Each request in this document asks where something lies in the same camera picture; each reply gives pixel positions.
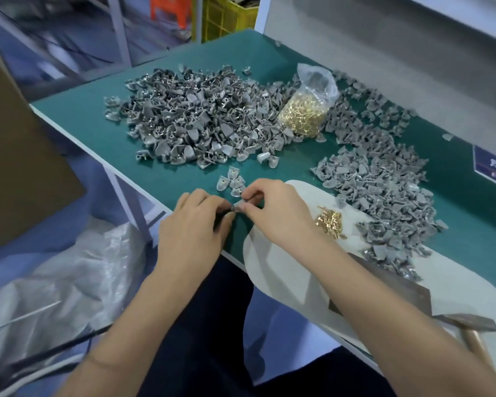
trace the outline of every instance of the plastic bag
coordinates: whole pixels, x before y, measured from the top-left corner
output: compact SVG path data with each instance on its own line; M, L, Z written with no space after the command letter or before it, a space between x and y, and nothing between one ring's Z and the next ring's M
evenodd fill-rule
M75 245L0 288L0 367L111 324L144 267L145 242L133 225L90 219Z
M298 64L301 86L279 113L279 121L296 135L315 137L327 112L340 96L331 72L321 66Z

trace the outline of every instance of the cardboard box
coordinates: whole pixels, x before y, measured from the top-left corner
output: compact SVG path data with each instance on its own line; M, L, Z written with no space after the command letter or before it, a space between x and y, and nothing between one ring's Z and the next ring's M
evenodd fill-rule
M0 58L0 246L84 192Z

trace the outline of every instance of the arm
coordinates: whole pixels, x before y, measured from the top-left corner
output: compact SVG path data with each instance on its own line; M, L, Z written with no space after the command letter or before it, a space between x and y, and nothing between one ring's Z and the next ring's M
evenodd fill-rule
M58 397L133 397L158 347L211 271L230 231L231 204L198 189L183 194L160 224L158 262L121 317L73 371Z
M266 237L318 278L399 397L496 396L496 373L322 233L294 187L260 179L243 198Z

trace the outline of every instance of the person's left hand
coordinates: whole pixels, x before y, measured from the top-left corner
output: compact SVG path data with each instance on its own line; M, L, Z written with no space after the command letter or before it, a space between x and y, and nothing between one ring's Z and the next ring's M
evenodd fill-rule
M233 212L226 214L214 231L216 214L230 208L230 202L203 189L180 196L174 212L160 224L153 275L196 292L218 259L235 218Z

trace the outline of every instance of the forearm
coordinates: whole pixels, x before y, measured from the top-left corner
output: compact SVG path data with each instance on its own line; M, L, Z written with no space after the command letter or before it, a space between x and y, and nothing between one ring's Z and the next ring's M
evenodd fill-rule
M58 397L134 397L169 327L190 296L184 287L153 279L153 273Z
M399 396L496 395L496 373L330 238L313 234L292 255L320 280Z

